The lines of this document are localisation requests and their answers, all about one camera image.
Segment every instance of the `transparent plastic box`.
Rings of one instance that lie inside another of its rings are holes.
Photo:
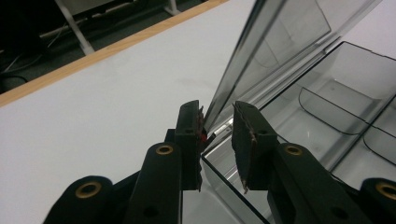
[[[279,2],[253,8],[205,118],[218,136],[203,154],[205,174],[245,223],[274,221],[266,191],[244,194],[231,146],[236,100],[258,107],[280,143],[306,147],[351,187],[396,181],[396,61],[332,44],[378,1]]]

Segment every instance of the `white table surface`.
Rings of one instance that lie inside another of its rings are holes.
[[[231,0],[0,107],[0,223],[42,222],[83,176],[116,183],[138,171],[182,104],[209,106],[252,2]],[[395,11],[384,0],[344,39],[396,58]],[[183,205],[184,223],[238,222],[207,182]]]

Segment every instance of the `plastic compartment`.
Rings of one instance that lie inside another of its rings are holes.
[[[396,100],[386,107],[334,174],[354,188],[370,177],[396,181]]]
[[[358,189],[371,176],[396,180],[396,152],[384,148],[394,146],[396,134],[394,71],[394,60],[342,43],[264,106],[262,113],[283,141],[308,148],[352,187]],[[204,162],[206,174],[217,176],[217,181],[209,178],[212,186],[227,204],[237,204],[232,209],[246,217],[242,220],[271,221],[266,192],[243,194],[230,137],[207,151]]]
[[[394,60],[343,43],[262,113],[278,134],[332,169],[394,96],[393,71]]]

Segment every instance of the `wooden table edge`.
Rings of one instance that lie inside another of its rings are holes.
[[[213,7],[217,7],[228,0],[209,0],[204,2],[196,7],[193,7],[189,10],[186,10],[172,18],[169,18],[165,21],[161,21],[155,25],[150,26],[149,28],[140,31],[134,35],[130,35],[114,44],[111,44],[103,49],[97,50],[95,53],[87,55],[81,59],[78,59],[70,64],[67,64],[61,68],[58,68],[42,77],[38,77],[24,85],[21,85],[11,91],[7,91],[3,94],[0,94],[0,107],[4,105],[8,105],[22,97],[34,92],[38,91],[56,81],[61,80],[64,77],[68,77],[83,68],[86,68],[94,63],[102,61],[105,58],[108,58],[124,49],[128,49],[129,47],[138,44],[145,39],[148,39],[154,35],[157,35],[169,28],[172,28],[183,21],[187,21],[197,15],[200,15]]]

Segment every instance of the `floor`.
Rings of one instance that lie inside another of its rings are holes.
[[[201,3],[201,0],[181,0],[177,1],[177,9],[185,11]],[[121,7],[83,21],[78,26],[92,47],[99,50],[171,17],[163,10],[163,6],[143,8],[139,13],[131,13],[132,10],[130,6]],[[48,43],[43,54],[22,54],[19,57],[0,54],[0,93],[84,57],[77,38],[66,24],[59,31],[42,38]]]

